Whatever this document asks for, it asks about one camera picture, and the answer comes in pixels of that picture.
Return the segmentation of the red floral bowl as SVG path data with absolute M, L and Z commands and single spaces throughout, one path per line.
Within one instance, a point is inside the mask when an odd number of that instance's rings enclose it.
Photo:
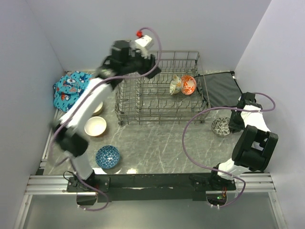
M 182 93 L 185 95 L 191 95 L 196 90 L 197 87 L 196 80 L 189 75 L 183 75 L 181 77 L 181 80 L 183 84 L 181 89 Z

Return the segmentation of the black leaf pattern bowl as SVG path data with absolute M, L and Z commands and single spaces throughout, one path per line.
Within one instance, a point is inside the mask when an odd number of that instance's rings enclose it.
M 227 136 L 231 133 L 229 129 L 229 117 L 219 117 L 216 118 L 211 124 L 211 130 L 217 136 Z

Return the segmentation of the orange flower pattern bowl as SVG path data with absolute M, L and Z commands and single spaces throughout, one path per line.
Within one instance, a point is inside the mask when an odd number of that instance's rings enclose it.
M 176 74 L 173 74 L 172 80 L 170 82 L 170 89 L 169 89 L 170 95 L 179 93 L 182 89 L 182 86 L 183 84 L 181 78 Z

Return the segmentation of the blue triangle pattern bowl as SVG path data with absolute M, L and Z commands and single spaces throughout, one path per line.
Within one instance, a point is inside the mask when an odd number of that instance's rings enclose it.
M 115 167 L 120 160 L 119 150 L 114 146 L 103 146 L 95 156 L 95 161 L 102 169 Z

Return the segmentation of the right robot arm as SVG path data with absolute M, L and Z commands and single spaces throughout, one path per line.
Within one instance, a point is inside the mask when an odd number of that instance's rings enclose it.
M 209 186 L 214 190 L 228 187 L 234 177 L 245 172 L 263 172 L 278 142 L 278 135 L 267 127 L 262 113 L 262 106 L 256 102 L 255 94 L 246 92 L 241 95 L 236 105 L 241 111 L 231 111 L 228 122 L 212 124 L 218 134 L 227 135 L 242 131 L 230 159 L 219 163 L 209 177 Z

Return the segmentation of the grey wire dish rack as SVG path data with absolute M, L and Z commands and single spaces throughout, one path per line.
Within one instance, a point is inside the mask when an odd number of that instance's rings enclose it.
M 209 109 L 210 100 L 204 75 L 198 71 L 198 51 L 153 51 L 160 57 L 161 73 L 152 79 L 125 79 L 116 88 L 115 112 L 120 125 L 130 123 L 189 121 Z M 174 76 L 189 75 L 196 81 L 194 92 L 170 94 Z

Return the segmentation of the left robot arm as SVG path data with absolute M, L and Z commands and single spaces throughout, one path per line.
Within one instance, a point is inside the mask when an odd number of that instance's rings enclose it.
M 78 177 L 78 186 L 85 192 L 95 187 L 95 173 L 86 155 L 89 142 L 84 128 L 97 106 L 107 98 L 125 78 L 153 78 L 161 72 L 159 57 L 149 53 L 154 41 L 147 35 L 133 42 L 115 41 L 111 54 L 96 71 L 87 88 L 60 119 L 52 123 L 53 138 L 69 160 Z

